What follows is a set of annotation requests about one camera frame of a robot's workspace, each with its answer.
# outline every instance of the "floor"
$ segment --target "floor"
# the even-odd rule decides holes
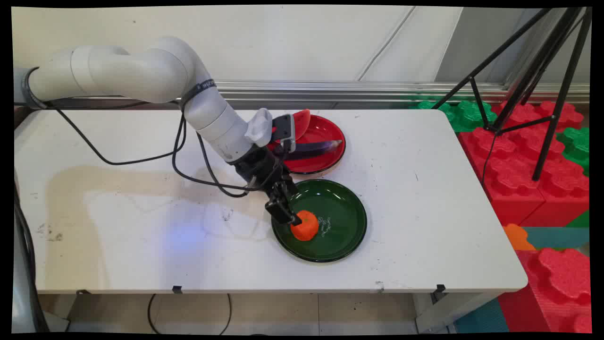
[[[78,295],[68,317],[69,332],[152,333],[150,298]],[[231,294],[231,302],[225,335],[417,334],[409,294]],[[155,297],[150,311],[161,333],[217,335],[229,309],[226,294],[166,294]]]

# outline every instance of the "plate rim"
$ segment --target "plate rim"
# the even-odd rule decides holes
[[[309,257],[306,257],[304,255],[295,253],[293,250],[291,250],[290,248],[286,247],[286,245],[283,244],[283,240],[281,240],[281,238],[277,234],[277,231],[275,230],[275,224],[273,223],[273,218],[271,217],[272,232],[275,235],[275,238],[277,239],[277,241],[279,242],[279,244],[281,244],[281,247],[283,247],[286,251],[288,251],[289,253],[291,253],[293,256],[295,256],[297,258],[301,258],[302,260],[306,260],[306,261],[314,262],[314,263],[328,263],[328,262],[334,262],[334,261],[341,260],[341,259],[345,258],[346,256],[350,255],[352,252],[354,252],[361,245],[361,243],[363,242],[363,240],[365,239],[365,235],[367,234],[367,211],[365,210],[365,205],[363,205],[363,202],[355,194],[354,191],[350,190],[350,188],[348,188],[348,187],[346,187],[346,186],[344,186],[344,185],[342,185],[342,184],[340,184],[340,183],[338,183],[336,181],[326,180],[326,179],[323,179],[323,178],[310,178],[310,179],[307,179],[307,180],[299,181],[298,183],[296,183],[296,185],[299,184],[299,183],[304,183],[304,182],[308,182],[308,181],[324,181],[324,182],[333,183],[334,185],[342,186],[344,189],[350,191],[356,197],[356,199],[361,204],[361,209],[362,209],[363,215],[365,217],[365,223],[364,223],[364,227],[363,227],[363,233],[361,235],[361,238],[359,239],[359,242],[352,249],[350,249],[350,251],[346,252],[344,255],[341,255],[339,257],[335,257],[335,258],[332,258],[332,259],[328,259],[328,260],[317,260],[317,259],[309,258]]]
[[[340,127],[339,127],[339,126],[336,124],[336,123],[332,122],[331,120],[329,120],[329,119],[327,119],[327,118],[325,118],[325,117],[319,116],[319,115],[317,115],[317,114],[310,114],[310,118],[312,118],[312,116],[316,116],[316,117],[319,117],[319,118],[325,119],[326,121],[328,121],[328,122],[330,122],[331,124],[333,124],[333,125],[334,125],[336,128],[338,128],[338,130],[339,130],[339,131],[340,131],[340,133],[342,134],[342,142],[344,142],[344,150],[342,150],[342,154],[340,155],[340,157],[339,157],[339,158],[338,158],[338,159],[337,159],[335,162],[333,162],[333,164],[332,164],[332,165],[330,165],[330,166],[328,166],[328,167],[326,167],[326,168],[319,169],[319,170],[315,170],[315,171],[306,171],[306,172],[301,172],[301,171],[293,171],[293,170],[289,169],[289,167],[288,167],[289,172],[291,172],[292,174],[296,174],[296,175],[312,175],[312,174],[316,174],[316,173],[321,172],[321,171],[329,170],[329,169],[331,169],[332,167],[334,167],[336,164],[338,164],[338,162],[339,162],[339,161],[342,159],[342,157],[343,157],[343,156],[344,156],[344,154],[346,153],[346,136],[344,135],[344,132],[342,131],[342,129],[341,129],[341,128],[340,128]]]

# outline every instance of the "black border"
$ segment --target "black border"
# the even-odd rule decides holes
[[[304,255],[300,255],[295,253],[293,250],[291,250],[290,248],[288,248],[284,242],[281,240],[281,238],[279,237],[277,231],[275,230],[277,226],[279,226],[280,224],[276,223],[275,220],[272,218],[271,219],[271,224],[272,224],[272,232],[275,234],[275,238],[277,239],[277,241],[279,241],[279,243],[281,244],[281,246],[287,250],[289,253],[293,254],[294,256],[296,256],[297,258],[301,258],[302,260],[306,260],[309,262],[314,262],[314,263],[327,263],[327,262],[334,262],[334,261],[338,261],[340,259],[345,258],[346,256],[350,255],[352,252],[354,252],[359,245],[363,242],[363,240],[365,239],[365,234],[367,233],[367,211],[365,210],[365,206],[363,205],[363,202],[361,202],[361,200],[359,199],[359,197],[349,188],[343,186],[342,184],[335,182],[335,181],[330,181],[330,180],[324,180],[324,179],[320,179],[320,178],[314,178],[314,179],[310,179],[310,180],[303,180],[303,181],[299,181],[298,183],[296,183],[296,185],[300,184],[300,183],[304,183],[304,182],[308,182],[308,181],[324,181],[324,182],[329,182],[329,183],[333,183],[334,185],[338,185],[341,186],[342,188],[350,191],[350,193],[352,193],[355,198],[359,201],[359,203],[361,204],[361,209],[363,209],[363,215],[365,215],[365,228],[363,230],[363,234],[361,235],[361,239],[359,239],[359,242],[356,244],[356,246],[352,249],[350,249],[349,252],[345,253],[344,255],[340,256],[340,257],[336,257],[333,259],[329,259],[329,260],[315,260],[312,258],[308,258],[305,257]]]
[[[321,172],[321,171],[329,170],[329,169],[331,169],[332,167],[334,167],[336,164],[338,164],[338,163],[339,163],[339,161],[340,161],[340,160],[342,159],[342,157],[344,156],[344,153],[346,153],[346,136],[344,135],[344,132],[342,132],[342,129],[341,129],[339,126],[338,126],[338,124],[336,124],[336,123],[332,122],[331,120],[329,120],[329,119],[327,119],[327,118],[325,118],[325,117],[322,117],[322,116],[319,116],[319,115],[316,115],[316,114],[311,114],[311,116],[317,116],[317,117],[323,118],[323,119],[325,119],[326,121],[328,121],[328,122],[330,122],[331,124],[333,124],[335,127],[337,127],[337,128],[338,128],[338,130],[340,130],[340,133],[342,134],[342,139],[343,139],[343,142],[344,142],[344,150],[342,151],[342,154],[340,155],[340,157],[338,158],[338,160],[337,160],[337,161],[335,161],[335,162],[334,162],[332,165],[330,165],[330,166],[328,166],[328,167],[326,167],[326,168],[324,168],[324,169],[319,169],[319,170],[316,170],[316,171],[310,171],[310,172],[297,172],[297,171],[292,171],[292,170],[290,169],[290,170],[289,170],[289,172],[291,172],[292,174],[296,174],[296,175],[312,175],[312,174],[316,174],[316,173]]]

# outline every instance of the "red plate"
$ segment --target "red plate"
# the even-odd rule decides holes
[[[342,143],[332,152],[310,159],[285,160],[285,165],[294,174],[315,174],[331,168],[344,155],[346,139],[342,130],[331,120],[311,114],[308,130],[296,140],[296,143],[317,143],[338,139],[341,139]]]

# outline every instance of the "orange foam block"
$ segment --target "orange foam block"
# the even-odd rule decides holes
[[[536,250],[536,248],[527,241],[529,234],[517,224],[510,223],[503,227],[507,238],[510,240],[514,250]]]

